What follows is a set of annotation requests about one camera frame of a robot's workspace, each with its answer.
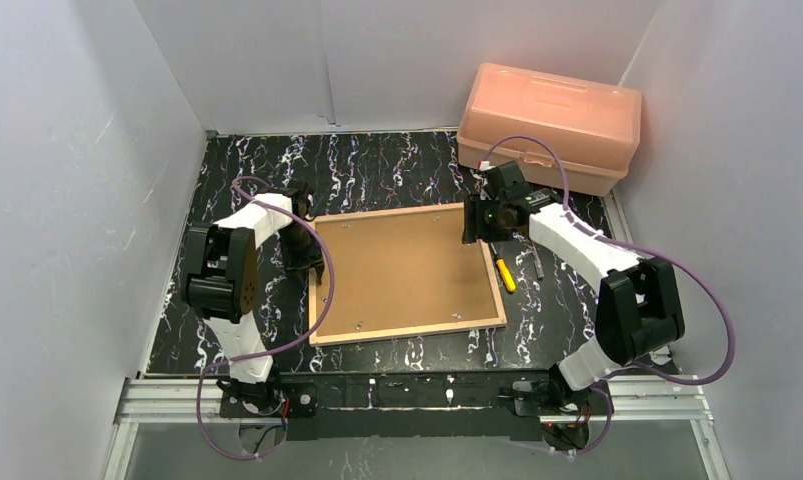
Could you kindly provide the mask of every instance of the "white wall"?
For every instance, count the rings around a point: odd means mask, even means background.
[[[484,62],[615,84],[661,2],[136,0],[221,133],[455,126]]]
[[[132,0],[0,0],[0,479],[101,475],[203,145]]]
[[[336,121],[460,124],[482,63],[616,84],[661,0],[324,0]]]
[[[719,289],[738,355],[706,389],[734,478],[803,478],[803,1],[669,2],[625,84],[645,94],[620,197],[634,238]],[[724,331],[684,282],[689,372]]]
[[[332,127],[318,0],[136,0],[204,129]]]

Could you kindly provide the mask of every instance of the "metal frame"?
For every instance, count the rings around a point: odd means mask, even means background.
[[[615,238],[631,241],[621,205],[614,194],[603,198],[610,230]],[[620,376],[609,381],[614,421],[688,420],[710,480],[729,480],[719,443],[713,432],[713,414],[701,387],[671,384],[651,376]],[[116,428],[104,478],[122,480],[130,463],[140,424],[196,422],[195,399],[198,380],[148,378],[126,383],[115,417]],[[201,390],[201,413],[207,423],[261,425],[276,419],[228,419],[218,415],[222,392],[215,380],[206,380]],[[591,418],[604,421],[601,416]],[[569,416],[542,416],[541,422],[572,422]]]

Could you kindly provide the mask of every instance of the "screwdriver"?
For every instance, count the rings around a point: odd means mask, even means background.
[[[534,268],[536,269],[536,279],[542,280],[542,262],[539,260],[539,252],[536,251],[536,242],[531,240],[531,253],[534,256]]]
[[[495,266],[498,267],[498,273],[501,274],[501,280],[504,282],[504,288],[507,293],[515,292],[516,282],[513,280],[513,275],[510,273],[510,269],[507,268],[507,264],[504,263],[504,259],[495,251],[495,247],[491,243],[489,244],[489,250],[492,252],[492,258],[495,260]]]

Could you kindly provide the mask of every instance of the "yellow screwdriver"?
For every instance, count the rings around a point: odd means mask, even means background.
[[[515,292],[516,281],[513,280],[513,275],[510,273],[510,269],[507,268],[507,264],[504,263],[504,259],[495,251],[495,247],[491,243],[489,244],[489,250],[492,252],[492,258],[495,259],[495,266],[498,267],[498,273],[501,274],[501,280],[504,282],[504,288],[507,293]]]

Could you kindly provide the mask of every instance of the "wooden frame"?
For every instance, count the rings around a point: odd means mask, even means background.
[[[445,211],[455,211],[455,210],[462,211],[462,209],[463,209],[462,203],[454,203],[445,205],[433,205],[427,207],[412,207],[412,208],[399,208],[393,210],[380,210],[372,212],[347,213],[341,215],[318,217],[313,222],[313,226],[320,228],[320,225],[329,223],[344,223],[352,220],[363,220],[375,217],[402,216],[410,214],[423,214],[423,213],[438,214],[439,212],[445,212]],[[457,232],[458,245],[460,244],[460,233],[461,233],[460,231]],[[478,245],[486,268],[486,275],[488,277],[489,287],[492,293],[492,301],[495,304],[494,306],[495,306],[496,316],[494,318],[456,320],[451,322],[446,321],[445,323],[434,323],[434,324],[403,327],[403,328],[387,328],[374,331],[352,332],[345,334],[321,335],[320,334],[321,330],[319,329],[310,336],[310,344],[321,346],[330,344],[351,343],[364,340],[377,340],[377,339],[397,338],[404,336],[418,336],[418,335],[433,334],[433,333],[447,333],[447,332],[462,331],[462,330],[472,330],[478,328],[502,326],[506,324],[507,317],[504,313],[504,305],[502,304],[501,301],[501,291],[498,286],[495,266],[493,265],[493,260],[490,254],[489,247],[487,244],[483,242],[478,242]],[[327,274],[325,274],[324,280],[327,281]],[[308,293],[310,327],[313,327],[315,325],[316,318],[319,313],[320,302],[318,301],[317,298],[317,290],[318,288],[316,285],[315,273],[311,271],[309,279],[309,293]]]

